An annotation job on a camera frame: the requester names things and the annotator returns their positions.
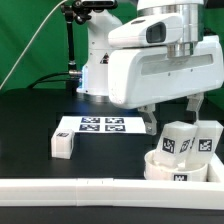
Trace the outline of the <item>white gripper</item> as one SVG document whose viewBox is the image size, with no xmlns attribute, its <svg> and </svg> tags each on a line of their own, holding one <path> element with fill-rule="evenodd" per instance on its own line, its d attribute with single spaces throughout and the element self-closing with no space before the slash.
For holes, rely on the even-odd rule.
<svg viewBox="0 0 224 224">
<path fill-rule="evenodd" d="M 206 36 L 191 56 L 170 58 L 165 47 L 123 49 L 114 51 L 108 63 L 110 101 L 120 108 L 139 107 L 149 135 L 157 133 L 155 103 L 188 96 L 186 111 L 195 123 L 204 100 L 201 92 L 223 83 L 223 53 L 216 36 Z"/>
</svg>

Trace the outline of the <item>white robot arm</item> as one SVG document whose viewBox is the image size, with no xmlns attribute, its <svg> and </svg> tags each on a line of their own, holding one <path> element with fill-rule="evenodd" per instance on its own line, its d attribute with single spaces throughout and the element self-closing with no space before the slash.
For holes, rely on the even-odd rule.
<svg viewBox="0 0 224 224">
<path fill-rule="evenodd" d="M 203 34 L 204 0 L 138 0 L 137 17 L 123 24 L 96 10 L 88 22 L 89 52 L 77 91 L 143 114 L 157 132 L 160 102 L 186 97 L 200 110 L 204 93 L 224 83 L 219 37 Z"/>
</svg>

